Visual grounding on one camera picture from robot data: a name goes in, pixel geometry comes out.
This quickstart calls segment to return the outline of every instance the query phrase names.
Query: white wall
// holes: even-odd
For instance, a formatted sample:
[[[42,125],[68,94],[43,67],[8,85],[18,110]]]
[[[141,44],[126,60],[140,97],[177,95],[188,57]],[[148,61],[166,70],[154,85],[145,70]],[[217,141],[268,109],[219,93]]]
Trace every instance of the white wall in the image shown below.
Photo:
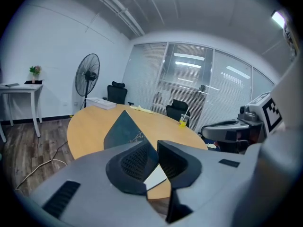
[[[186,30],[159,31],[152,32],[145,36],[133,39],[131,41],[131,44],[134,45],[153,42],[189,43],[218,49],[222,52],[226,52],[230,55],[233,55],[257,68],[274,83],[277,83],[280,80],[280,76],[277,71],[260,55],[245,48],[243,45],[240,45],[234,41],[217,37],[215,35]]]
[[[89,96],[107,96],[107,85],[122,81],[132,46],[100,16],[90,24],[100,9],[97,0],[26,0],[0,41],[2,83],[24,83],[29,67],[39,65],[42,117],[69,115],[83,102],[74,89],[78,65],[95,53],[100,74]],[[13,105],[14,119],[32,117],[29,95],[14,95]],[[8,119],[3,110],[0,118]]]

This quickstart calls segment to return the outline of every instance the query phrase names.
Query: fan stand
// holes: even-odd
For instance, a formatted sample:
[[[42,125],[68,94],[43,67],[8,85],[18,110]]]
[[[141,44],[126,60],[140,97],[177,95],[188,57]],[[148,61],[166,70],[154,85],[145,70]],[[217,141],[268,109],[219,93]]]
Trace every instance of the fan stand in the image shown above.
[[[94,77],[90,71],[87,71],[85,73],[85,80],[86,80],[86,89],[85,89],[85,96],[84,96],[84,108],[86,108],[86,98],[88,95],[88,91],[89,91],[89,81],[94,81],[96,79],[96,77]]]

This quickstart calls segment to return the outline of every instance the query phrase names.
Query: yellow cloth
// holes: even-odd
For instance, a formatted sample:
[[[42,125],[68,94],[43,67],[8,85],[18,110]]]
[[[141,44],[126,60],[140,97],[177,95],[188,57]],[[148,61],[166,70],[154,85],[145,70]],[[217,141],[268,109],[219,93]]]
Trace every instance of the yellow cloth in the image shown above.
[[[153,114],[153,111],[142,108],[140,105],[138,107],[136,107],[136,106],[130,106],[130,107],[132,109],[135,109],[135,110],[139,110],[139,111],[143,111],[143,112],[146,112],[146,113],[149,113],[149,114]]]

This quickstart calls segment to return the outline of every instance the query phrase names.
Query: window blind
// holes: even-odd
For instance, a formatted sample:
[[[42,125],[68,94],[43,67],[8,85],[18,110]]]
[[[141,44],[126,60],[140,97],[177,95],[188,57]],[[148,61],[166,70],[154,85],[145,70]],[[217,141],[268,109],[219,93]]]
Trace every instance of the window blind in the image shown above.
[[[209,88],[212,57],[212,49],[169,43],[151,110],[166,115],[174,99],[186,102],[194,130]]]
[[[205,125],[235,119],[240,107],[250,102],[250,65],[215,51],[212,70],[211,85],[195,132],[200,132]]]
[[[125,102],[150,109],[167,43],[135,45],[125,69]]]
[[[264,76],[257,69],[253,69],[253,87],[252,87],[252,98],[255,99],[262,93],[270,92],[274,88],[274,84],[266,76]]]

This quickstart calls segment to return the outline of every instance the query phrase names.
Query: potted plant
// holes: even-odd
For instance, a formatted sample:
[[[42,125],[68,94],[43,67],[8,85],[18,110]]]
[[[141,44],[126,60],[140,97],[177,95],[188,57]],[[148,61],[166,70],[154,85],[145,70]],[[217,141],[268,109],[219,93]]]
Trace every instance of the potted plant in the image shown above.
[[[39,75],[41,72],[41,66],[32,66],[29,68],[29,72],[33,74],[32,84],[35,84],[35,76]]]

